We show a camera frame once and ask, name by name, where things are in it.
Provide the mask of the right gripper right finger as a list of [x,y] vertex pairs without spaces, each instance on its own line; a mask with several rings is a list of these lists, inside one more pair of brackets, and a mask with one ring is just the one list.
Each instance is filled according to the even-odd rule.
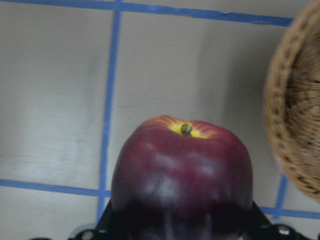
[[271,240],[273,224],[253,201],[246,226],[247,240]]

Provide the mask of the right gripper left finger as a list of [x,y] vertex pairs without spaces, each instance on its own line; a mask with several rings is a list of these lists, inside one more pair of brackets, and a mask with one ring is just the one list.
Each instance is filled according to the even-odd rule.
[[115,213],[112,201],[109,200],[101,218],[96,225],[96,235],[98,240],[115,240]]

